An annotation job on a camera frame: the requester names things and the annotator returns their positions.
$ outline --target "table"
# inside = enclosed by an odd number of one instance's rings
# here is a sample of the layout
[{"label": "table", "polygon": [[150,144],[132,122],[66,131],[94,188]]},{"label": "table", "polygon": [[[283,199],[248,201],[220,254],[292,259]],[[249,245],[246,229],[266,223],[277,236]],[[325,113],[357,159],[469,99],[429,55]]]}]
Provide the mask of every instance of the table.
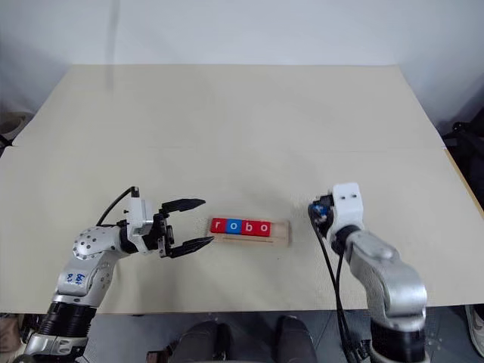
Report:
[{"label": "table", "polygon": [[[419,271],[429,305],[484,301],[482,216],[397,66],[75,65],[14,145],[0,159],[3,312],[45,312],[73,238],[130,185],[207,200],[170,217],[179,243],[216,215],[288,219],[291,242],[130,256],[100,312],[334,309],[306,207],[341,182],[359,183],[366,226]],[[365,308],[342,275],[344,306]]]}]

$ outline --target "white backdrop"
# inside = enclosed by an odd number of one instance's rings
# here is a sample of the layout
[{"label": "white backdrop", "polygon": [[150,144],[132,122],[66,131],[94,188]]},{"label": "white backdrop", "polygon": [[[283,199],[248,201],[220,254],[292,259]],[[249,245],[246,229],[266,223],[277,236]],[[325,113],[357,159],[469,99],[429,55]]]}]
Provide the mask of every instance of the white backdrop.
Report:
[{"label": "white backdrop", "polygon": [[439,128],[484,93],[481,0],[2,0],[0,85],[35,112],[70,64],[399,64]]}]

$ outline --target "black cable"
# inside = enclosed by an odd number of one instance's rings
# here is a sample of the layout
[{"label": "black cable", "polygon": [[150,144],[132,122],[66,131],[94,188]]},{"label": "black cable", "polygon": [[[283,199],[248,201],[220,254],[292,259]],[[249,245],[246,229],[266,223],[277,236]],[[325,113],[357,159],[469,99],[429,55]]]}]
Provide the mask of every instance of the black cable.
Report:
[{"label": "black cable", "polygon": [[361,363],[358,353],[355,351],[355,349],[353,348],[353,344],[351,343],[348,323],[346,322],[345,312],[340,298],[340,274],[341,266],[343,264],[343,253],[340,255],[340,259],[338,261],[337,277],[335,278],[333,267],[331,266],[331,262],[326,251],[326,246],[324,245],[324,237],[321,235],[318,226],[315,223],[315,219],[313,218],[315,216],[315,211],[313,210],[312,205],[309,205],[308,207],[308,214],[312,228],[314,229],[319,244],[321,245],[321,249],[323,250],[324,260],[326,261],[327,270],[330,273],[331,282],[333,284],[337,305],[338,330],[340,332],[341,346],[343,347],[343,352],[348,362],[353,363],[354,361],[356,361],[356,363]]},{"label": "black cable", "polygon": [[356,362],[360,363],[361,360],[360,360],[360,357],[358,355],[358,352],[356,351],[356,348],[353,346],[353,341],[352,341],[351,336],[349,334],[348,323],[346,322],[345,310],[343,309],[343,304],[341,303],[340,276],[341,276],[341,266],[343,264],[343,257],[344,257],[344,253],[341,253],[340,259],[338,260],[338,268],[337,268],[337,273],[336,273],[337,305],[339,305],[339,306],[337,306],[337,308],[339,308],[339,310],[340,310],[340,319],[343,323],[343,329],[344,329],[345,335],[346,335],[346,344],[349,345],[348,349],[353,354]]},{"label": "black cable", "polygon": [[129,187],[128,189],[126,189],[118,198],[116,198],[109,206],[108,208],[104,211],[103,215],[99,218],[98,220],[98,223],[96,223],[96,225],[98,226],[101,226],[103,225],[103,221],[104,219],[107,217],[107,215],[109,214],[109,212],[119,203],[119,201],[121,199],[123,199],[126,195],[128,195],[129,193],[131,193],[131,190],[133,189],[134,187]]}]

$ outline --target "gray floor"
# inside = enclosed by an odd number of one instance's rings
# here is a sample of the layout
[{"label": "gray floor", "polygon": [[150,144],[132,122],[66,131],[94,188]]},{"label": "gray floor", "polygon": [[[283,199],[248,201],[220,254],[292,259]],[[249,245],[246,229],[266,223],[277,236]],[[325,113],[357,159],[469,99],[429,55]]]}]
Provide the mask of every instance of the gray floor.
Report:
[{"label": "gray floor", "polygon": [[[205,320],[230,325],[239,359],[272,362],[271,343],[283,312],[212,314],[98,315],[92,322],[85,357],[95,362],[144,362],[146,352],[161,350],[191,326]],[[344,362],[336,314],[328,311],[288,312],[303,320],[315,342],[320,362]],[[434,363],[483,362],[474,351],[463,307],[427,310],[427,351]],[[370,339],[368,312],[347,313],[350,329]]]}]

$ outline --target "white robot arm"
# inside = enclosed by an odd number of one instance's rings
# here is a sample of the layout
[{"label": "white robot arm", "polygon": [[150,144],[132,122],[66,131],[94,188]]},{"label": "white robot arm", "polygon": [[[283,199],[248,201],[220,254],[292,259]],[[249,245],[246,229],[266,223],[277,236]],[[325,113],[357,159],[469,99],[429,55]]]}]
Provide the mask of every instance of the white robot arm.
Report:
[{"label": "white robot arm", "polygon": [[[103,225],[104,217],[129,195],[126,220]],[[202,237],[174,244],[172,227],[167,224],[171,212],[193,209],[205,203],[200,199],[181,199],[163,203],[153,214],[151,205],[139,197],[137,187],[121,194],[107,209],[96,226],[82,231],[74,240],[73,253],[57,281],[57,289],[39,331],[25,349],[36,361],[74,361],[82,356],[88,342],[88,330],[113,279],[119,259],[141,252],[158,250],[160,257],[180,257],[206,246],[213,238]]]},{"label": "white robot arm", "polygon": [[309,216],[316,233],[344,255],[351,273],[365,287],[372,361],[429,362],[424,350],[425,286],[395,247],[365,230],[358,185],[335,185],[331,194],[309,206]]}]

